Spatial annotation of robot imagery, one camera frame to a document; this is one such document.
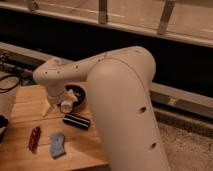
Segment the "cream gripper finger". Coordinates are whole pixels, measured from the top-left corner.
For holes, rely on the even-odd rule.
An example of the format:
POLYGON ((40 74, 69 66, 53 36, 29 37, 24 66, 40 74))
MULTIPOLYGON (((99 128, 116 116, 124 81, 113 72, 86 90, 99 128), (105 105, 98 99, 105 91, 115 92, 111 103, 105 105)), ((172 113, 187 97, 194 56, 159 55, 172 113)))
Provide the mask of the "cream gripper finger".
POLYGON ((49 103, 48 100, 45 100, 42 107, 42 116, 46 117, 53 109, 53 106, 49 103))

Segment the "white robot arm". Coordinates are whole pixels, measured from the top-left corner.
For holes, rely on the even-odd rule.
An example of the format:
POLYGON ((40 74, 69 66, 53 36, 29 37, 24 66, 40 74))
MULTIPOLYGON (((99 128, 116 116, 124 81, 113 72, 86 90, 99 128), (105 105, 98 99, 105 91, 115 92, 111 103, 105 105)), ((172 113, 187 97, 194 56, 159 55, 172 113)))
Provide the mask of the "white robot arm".
POLYGON ((33 79, 52 104, 66 99, 66 83, 87 83, 88 106, 111 171, 171 171, 149 93, 155 71, 152 54, 131 46, 68 64, 52 58, 33 79))

